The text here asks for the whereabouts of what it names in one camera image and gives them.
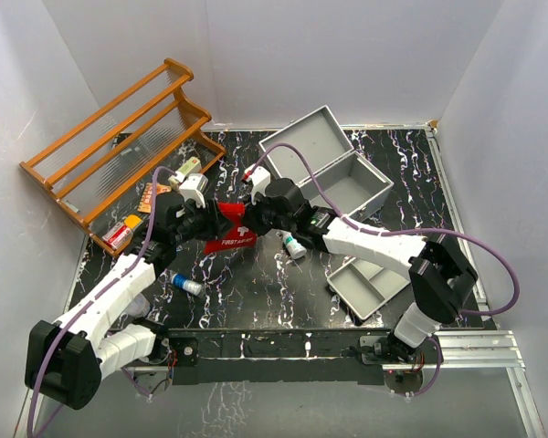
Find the red first aid pouch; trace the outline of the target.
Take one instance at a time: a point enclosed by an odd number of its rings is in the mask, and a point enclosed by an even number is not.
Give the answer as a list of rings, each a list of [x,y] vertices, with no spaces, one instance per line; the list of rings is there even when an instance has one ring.
[[[237,216],[233,219],[232,228],[225,237],[212,238],[205,244],[206,255],[240,247],[251,247],[257,242],[257,235],[243,224],[245,212],[245,205],[237,203]]]

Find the white green-label pill bottle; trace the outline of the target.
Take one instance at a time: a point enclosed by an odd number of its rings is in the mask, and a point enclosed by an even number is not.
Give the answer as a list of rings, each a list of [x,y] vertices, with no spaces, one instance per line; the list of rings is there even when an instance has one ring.
[[[307,249],[288,231],[280,231],[280,237],[285,248],[293,260],[304,257]]]

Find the blue white tube bottle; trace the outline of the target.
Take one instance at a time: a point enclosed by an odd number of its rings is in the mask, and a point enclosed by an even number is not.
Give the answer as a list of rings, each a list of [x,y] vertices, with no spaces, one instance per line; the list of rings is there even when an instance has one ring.
[[[180,288],[188,294],[201,297],[205,294],[205,286],[178,273],[170,275],[170,282],[174,287]]]

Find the grey metal case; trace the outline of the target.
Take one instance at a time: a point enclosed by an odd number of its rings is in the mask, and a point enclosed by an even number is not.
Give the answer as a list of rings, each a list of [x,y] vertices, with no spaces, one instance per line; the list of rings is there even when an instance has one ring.
[[[315,183],[338,209],[359,222],[383,208],[394,183],[357,152],[327,106],[322,106],[259,142],[275,144],[264,161],[273,176],[292,179],[313,205],[326,207]]]

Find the grey divider tray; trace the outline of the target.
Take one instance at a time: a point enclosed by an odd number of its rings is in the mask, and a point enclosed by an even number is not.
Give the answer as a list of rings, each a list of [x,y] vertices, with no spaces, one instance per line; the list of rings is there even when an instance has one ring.
[[[409,281],[389,269],[352,258],[327,276],[327,284],[358,319],[365,321]]]

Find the brown glass bottle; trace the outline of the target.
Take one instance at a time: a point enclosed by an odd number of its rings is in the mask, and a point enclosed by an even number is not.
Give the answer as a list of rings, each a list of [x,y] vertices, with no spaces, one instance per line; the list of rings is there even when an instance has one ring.
[[[135,214],[126,216],[123,220],[124,224],[134,230],[141,222],[142,218]]]

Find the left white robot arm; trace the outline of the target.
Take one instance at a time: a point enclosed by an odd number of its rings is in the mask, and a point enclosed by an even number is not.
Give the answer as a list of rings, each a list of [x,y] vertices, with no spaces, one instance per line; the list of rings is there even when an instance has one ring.
[[[40,320],[29,334],[25,385],[79,410],[100,383],[130,362],[144,357],[152,364],[170,353],[168,338],[143,323],[105,336],[129,304],[174,261],[176,249],[190,240],[213,241],[233,226],[227,203],[207,199],[203,206],[179,194],[161,194],[155,211],[111,271],[76,306],[49,323]]]

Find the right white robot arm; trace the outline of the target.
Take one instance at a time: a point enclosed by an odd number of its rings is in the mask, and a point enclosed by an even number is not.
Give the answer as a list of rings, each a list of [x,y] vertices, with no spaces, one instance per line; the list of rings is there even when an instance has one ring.
[[[391,236],[330,208],[311,205],[289,178],[249,172],[244,182],[251,193],[243,221],[257,235],[272,229],[288,232],[308,249],[356,257],[410,282],[414,301],[385,341],[396,360],[412,360],[428,337],[452,323],[478,280],[447,230]]]

